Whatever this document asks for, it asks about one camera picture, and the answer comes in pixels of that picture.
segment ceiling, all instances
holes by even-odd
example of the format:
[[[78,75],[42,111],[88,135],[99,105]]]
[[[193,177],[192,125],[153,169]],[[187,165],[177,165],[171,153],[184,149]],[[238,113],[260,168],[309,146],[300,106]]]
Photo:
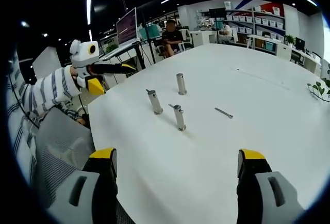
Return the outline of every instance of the ceiling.
[[[172,0],[160,4],[161,1],[163,0],[92,0],[91,25],[88,26],[86,0],[23,0],[19,6],[21,20],[26,21],[30,27],[21,28],[19,58],[36,58],[48,45],[57,48],[60,58],[68,57],[69,48],[65,46],[66,43],[73,39],[88,41],[90,29],[94,39],[103,36],[103,32],[113,28],[118,18],[127,12],[126,9],[152,2],[144,10],[146,18],[149,19],[162,15],[164,10],[175,10],[177,4],[186,5],[207,0]],[[288,5],[296,3],[295,7],[307,15],[318,12],[316,7],[305,0],[265,1]]]

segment metal peg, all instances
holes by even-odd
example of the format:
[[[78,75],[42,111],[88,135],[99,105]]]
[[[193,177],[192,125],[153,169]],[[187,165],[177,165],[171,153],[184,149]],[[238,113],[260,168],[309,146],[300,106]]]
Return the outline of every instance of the metal peg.
[[[148,97],[150,99],[151,105],[153,107],[154,113],[156,115],[160,115],[163,112],[163,109],[160,107],[160,103],[157,97],[157,94],[154,90],[149,91],[148,89],[146,89],[146,91],[148,92]]]
[[[178,73],[176,75],[176,80],[177,80],[177,84],[179,86],[179,94],[186,95],[187,91],[186,91],[186,85],[185,85],[185,80],[184,80],[184,74]]]
[[[182,115],[184,111],[181,109],[180,105],[173,106],[172,104],[169,104],[173,109],[175,113],[176,123],[177,123],[177,129],[180,131],[184,131],[186,129],[185,122],[184,122],[184,116]]]

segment monitor screen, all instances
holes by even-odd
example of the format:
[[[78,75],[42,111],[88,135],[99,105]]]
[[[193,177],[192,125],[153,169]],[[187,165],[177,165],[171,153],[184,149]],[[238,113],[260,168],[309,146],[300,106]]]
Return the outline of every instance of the monitor screen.
[[[137,38],[136,8],[117,22],[118,44]]]

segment white table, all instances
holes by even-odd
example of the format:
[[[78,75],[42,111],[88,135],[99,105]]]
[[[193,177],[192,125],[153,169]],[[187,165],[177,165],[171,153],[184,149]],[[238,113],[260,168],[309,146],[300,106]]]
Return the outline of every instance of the white table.
[[[292,53],[292,51],[295,51],[296,53],[300,54],[301,56],[303,56],[305,58],[304,68],[306,68],[308,71],[316,74],[317,76],[320,76],[321,63],[319,61],[315,60],[310,55],[307,55],[300,50],[296,50],[288,45],[285,45],[285,44],[281,43],[281,41],[279,41],[279,40],[266,38],[266,37],[262,37],[262,36],[257,36],[257,35],[249,35],[248,37],[249,37],[249,41],[247,43],[247,47],[249,47],[250,44],[254,44],[254,42],[251,43],[251,39],[259,39],[259,40],[271,42],[271,43],[276,44],[276,51],[275,51],[276,56],[282,57],[287,60],[291,60],[291,53]]]
[[[273,55],[208,44],[111,88],[88,107],[96,149],[117,148],[118,200],[136,224],[236,223],[238,150],[248,148],[266,156],[307,208],[330,172],[330,105],[306,89],[316,80]],[[156,90],[161,115],[145,89]],[[184,132],[170,103],[185,111]]]

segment shelf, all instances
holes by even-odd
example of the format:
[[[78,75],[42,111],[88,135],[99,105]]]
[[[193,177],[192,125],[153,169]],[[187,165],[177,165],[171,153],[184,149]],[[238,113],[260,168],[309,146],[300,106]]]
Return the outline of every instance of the shelf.
[[[238,31],[237,34],[253,35],[252,33],[246,33],[246,32],[240,32],[240,31]]]
[[[267,16],[277,17],[277,18],[280,18],[280,19],[285,19],[285,17],[278,16],[278,15],[275,15],[275,14],[265,13],[265,12],[262,12],[262,11],[254,11],[254,13],[264,14],[264,15],[267,15]]]
[[[265,26],[265,27],[270,27],[270,28],[281,30],[281,31],[285,31],[285,29],[280,29],[280,28],[277,28],[277,27],[274,27],[274,26],[270,26],[270,25],[266,25],[266,24],[257,24],[257,23],[255,23],[255,24],[256,25],[259,25],[259,26]]]
[[[272,53],[273,55],[276,55],[275,51],[266,50],[266,49],[263,49],[261,47],[255,47],[255,50],[261,50],[263,52]]]
[[[247,22],[247,21],[234,21],[234,20],[225,20],[227,22],[238,22],[238,23],[248,23],[248,24],[253,24],[253,22]]]
[[[230,10],[225,10],[225,11],[240,11],[240,12],[252,12],[252,11],[248,11],[248,10],[232,10],[232,9],[230,9]]]

